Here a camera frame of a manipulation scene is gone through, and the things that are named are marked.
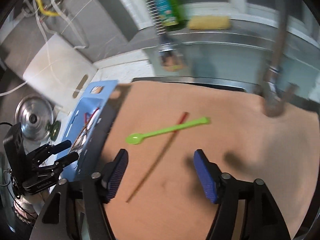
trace spoon bowl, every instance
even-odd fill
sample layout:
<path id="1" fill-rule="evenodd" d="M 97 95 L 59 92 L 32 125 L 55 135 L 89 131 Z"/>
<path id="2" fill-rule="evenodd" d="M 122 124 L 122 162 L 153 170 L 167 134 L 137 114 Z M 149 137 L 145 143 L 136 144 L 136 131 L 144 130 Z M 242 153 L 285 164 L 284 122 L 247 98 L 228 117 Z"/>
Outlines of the spoon bowl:
<path id="1" fill-rule="evenodd" d="M 143 134 L 141 133 L 133 133 L 133 134 L 130 134 L 126 139 L 126 143 L 129 143 L 129 144 L 139 144 L 142 142 L 142 140 L 144 139 L 144 136 Z"/>

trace yellow hose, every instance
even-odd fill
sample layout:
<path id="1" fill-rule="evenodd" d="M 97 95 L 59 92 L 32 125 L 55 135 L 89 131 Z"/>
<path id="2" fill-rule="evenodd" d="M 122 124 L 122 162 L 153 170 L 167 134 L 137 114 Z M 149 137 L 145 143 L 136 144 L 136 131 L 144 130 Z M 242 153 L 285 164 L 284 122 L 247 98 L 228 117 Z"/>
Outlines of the yellow hose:
<path id="1" fill-rule="evenodd" d="M 57 12 L 52 12 L 52 11 L 47 11 L 44 9 L 43 7 L 43 3 L 42 0 L 36 0 L 37 5 L 39 6 L 39 11 L 45 15 L 45 16 L 49 16 L 49 17 L 56 17 L 56 16 L 60 16 Z"/>

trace faucet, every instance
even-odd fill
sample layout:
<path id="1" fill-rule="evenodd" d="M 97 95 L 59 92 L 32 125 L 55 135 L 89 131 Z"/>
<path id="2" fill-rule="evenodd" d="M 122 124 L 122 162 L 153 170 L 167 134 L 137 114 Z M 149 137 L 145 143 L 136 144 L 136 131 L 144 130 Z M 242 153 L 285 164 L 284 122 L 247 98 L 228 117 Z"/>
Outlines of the faucet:
<path id="1" fill-rule="evenodd" d="M 145 0 L 148 11 L 156 28 L 159 37 L 159 56 L 160 62 L 167 71 L 177 71 L 183 68 L 183 54 L 180 52 L 180 44 L 174 41 L 167 33 L 165 26 L 162 24 L 155 0 Z"/>
<path id="2" fill-rule="evenodd" d="M 284 52 L 285 41 L 287 38 L 288 26 L 288 0 L 276 0 L 277 9 L 279 11 L 279 26 L 276 36 L 271 63 L 263 78 L 263 97 L 265 115 L 268 117 L 277 117 L 284 112 L 285 103 L 294 95 L 298 86 L 289 84 L 282 97 L 279 96 L 277 83 L 280 76 L 280 63 Z"/>

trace green bottle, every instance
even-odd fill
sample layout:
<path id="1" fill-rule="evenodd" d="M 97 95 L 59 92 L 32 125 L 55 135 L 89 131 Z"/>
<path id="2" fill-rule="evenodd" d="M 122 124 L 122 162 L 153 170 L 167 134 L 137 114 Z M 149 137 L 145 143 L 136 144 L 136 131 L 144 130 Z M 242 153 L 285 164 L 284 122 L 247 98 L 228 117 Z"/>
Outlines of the green bottle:
<path id="1" fill-rule="evenodd" d="M 167 31 L 180 30 L 186 21 L 181 12 L 178 0 L 155 0 L 162 24 Z"/>

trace black cable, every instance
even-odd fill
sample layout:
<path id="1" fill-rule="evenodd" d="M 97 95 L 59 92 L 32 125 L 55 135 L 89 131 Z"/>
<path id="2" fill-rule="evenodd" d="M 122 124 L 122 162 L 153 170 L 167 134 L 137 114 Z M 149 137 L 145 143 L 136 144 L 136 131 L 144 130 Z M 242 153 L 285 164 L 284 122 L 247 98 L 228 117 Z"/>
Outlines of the black cable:
<path id="1" fill-rule="evenodd" d="M 12 124 L 10 124 L 9 122 L 0 122 L 0 125 L 3 125 L 3 124 L 12 126 Z M 9 184 L 10 184 L 10 181 L 8 183 L 4 182 L 4 184 L 0 184 L 0 187 L 7 187 Z"/>
<path id="2" fill-rule="evenodd" d="M 0 184 L 0 187 L 7 187 L 9 184 L 10 184 L 10 181 L 8 183 L 5 183 L 5 180 L 4 180 L 4 184 Z"/>
<path id="3" fill-rule="evenodd" d="M 0 125 L 3 125 L 3 124 L 13 126 L 13 125 L 12 125 L 12 124 L 10 124 L 9 122 L 0 122 Z"/>
<path id="4" fill-rule="evenodd" d="M 36 219 L 35 219 L 28 211 L 26 211 L 22 206 L 19 205 L 19 203 L 18 203 L 18 202 L 15 200 L 15 198 L 12 196 L 11 191 L 10 191 L 10 189 L 8 188 L 8 186 L 7 186 L 7 189 L 8 189 L 8 191 L 9 191 L 9 194 L 10 194 L 10 196 L 12 197 L 13 201 L 14 201 L 25 213 L 27 213 L 30 217 L 32 217 L 32 218 L 34 219 L 34 221 L 36 221 Z"/>

